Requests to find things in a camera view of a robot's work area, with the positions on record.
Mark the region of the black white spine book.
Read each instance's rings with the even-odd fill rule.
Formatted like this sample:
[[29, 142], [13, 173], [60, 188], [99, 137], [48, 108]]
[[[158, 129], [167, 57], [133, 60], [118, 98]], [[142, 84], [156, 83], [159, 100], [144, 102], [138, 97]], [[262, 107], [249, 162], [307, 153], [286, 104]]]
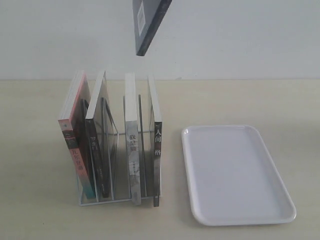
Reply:
[[150, 160], [153, 173], [153, 206], [159, 207], [161, 195], [161, 157], [162, 157], [162, 113], [153, 75], [147, 77], [148, 84], [148, 111], [149, 111], [149, 139]]

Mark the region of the black spine thin book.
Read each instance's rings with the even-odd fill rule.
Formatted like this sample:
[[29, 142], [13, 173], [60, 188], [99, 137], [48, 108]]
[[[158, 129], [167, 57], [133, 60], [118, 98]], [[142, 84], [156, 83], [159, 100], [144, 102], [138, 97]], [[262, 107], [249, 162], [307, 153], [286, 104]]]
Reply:
[[94, 83], [86, 112], [85, 127], [89, 139], [95, 179], [99, 195], [108, 198], [111, 192], [110, 161], [106, 126], [105, 103], [107, 100], [106, 71], [102, 70]]

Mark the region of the grey spine book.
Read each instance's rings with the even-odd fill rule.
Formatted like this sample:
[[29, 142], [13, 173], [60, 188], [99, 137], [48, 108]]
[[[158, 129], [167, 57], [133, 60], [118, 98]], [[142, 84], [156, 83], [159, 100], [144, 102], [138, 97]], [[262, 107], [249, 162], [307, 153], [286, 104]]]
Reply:
[[140, 178], [140, 156], [139, 156], [139, 133], [138, 114], [136, 100], [136, 82], [134, 73], [125, 74], [125, 140], [128, 160], [128, 174], [130, 183], [131, 201], [135, 205], [142, 203], [141, 178]]

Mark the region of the clear acrylic book rack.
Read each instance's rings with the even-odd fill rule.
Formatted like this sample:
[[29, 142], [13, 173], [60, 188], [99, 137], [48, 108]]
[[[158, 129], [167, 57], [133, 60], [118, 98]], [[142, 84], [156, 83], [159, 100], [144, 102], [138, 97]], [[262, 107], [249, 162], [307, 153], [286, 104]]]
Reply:
[[[89, 142], [88, 133], [86, 135], [89, 142], [90, 159], [92, 162], [92, 170], [94, 177], [94, 186], [96, 197], [88, 199], [84, 195], [79, 197], [79, 203], [82, 206], [100, 205], [108, 203], [132, 202], [131, 200], [131, 187], [129, 182], [129, 167], [126, 149], [126, 133], [125, 133], [125, 79], [124, 79], [124, 95], [122, 97], [123, 107], [123, 123], [124, 130], [119, 131], [115, 118], [111, 111], [109, 100], [110, 88], [107, 84], [106, 74], [106, 91], [107, 99], [105, 101], [106, 110], [106, 126], [107, 126], [107, 146], [109, 154], [109, 173], [110, 173], [110, 196], [103, 198], [99, 195], [97, 188], [97, 181], [95, 176], [95, 167], [92, 160], [92, 152]], [[136, 105], [137, 105], [137, 118], [138, 118], [138, 142], [139, 142], [139, 167], [140, 167], [140, 188], [141, 188], [141, 201], [151, 199], [153, 201], [153, 166], [150, 154], [150, 133], [149, 133], [149, 87], [147, 79], [147, 120], [144, 120], [144, 113], [142, 109], [142, 97], [137, 93], [136, 89]]]

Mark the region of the white plastic tray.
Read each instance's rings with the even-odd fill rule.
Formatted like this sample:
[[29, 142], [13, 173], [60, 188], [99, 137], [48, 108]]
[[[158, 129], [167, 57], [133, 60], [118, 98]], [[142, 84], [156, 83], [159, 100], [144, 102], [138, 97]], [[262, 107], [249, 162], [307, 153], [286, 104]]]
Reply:
[[181, 132], [190, 209], [202, 225], [292, 222], [292, 198], [250, 125], [194, 125]]

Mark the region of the blue spine book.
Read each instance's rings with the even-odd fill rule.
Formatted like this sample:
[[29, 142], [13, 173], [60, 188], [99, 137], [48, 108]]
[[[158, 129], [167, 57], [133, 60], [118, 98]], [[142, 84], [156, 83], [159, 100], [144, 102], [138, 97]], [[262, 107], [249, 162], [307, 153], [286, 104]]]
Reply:
[[133, 0], [136, 55], [145, 56], [172, 0]]

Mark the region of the pink red spine book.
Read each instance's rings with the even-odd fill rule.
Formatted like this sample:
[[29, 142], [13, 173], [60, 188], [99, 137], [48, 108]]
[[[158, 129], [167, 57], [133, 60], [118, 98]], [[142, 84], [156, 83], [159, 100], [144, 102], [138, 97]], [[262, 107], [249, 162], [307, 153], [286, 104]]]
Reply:
[[96, 197], [95, 181], [85, 119], [91, 100], [87, 76], [83, 70], [71, 80], [58, 123], [74, 163], [75, 171], [88, 199]]

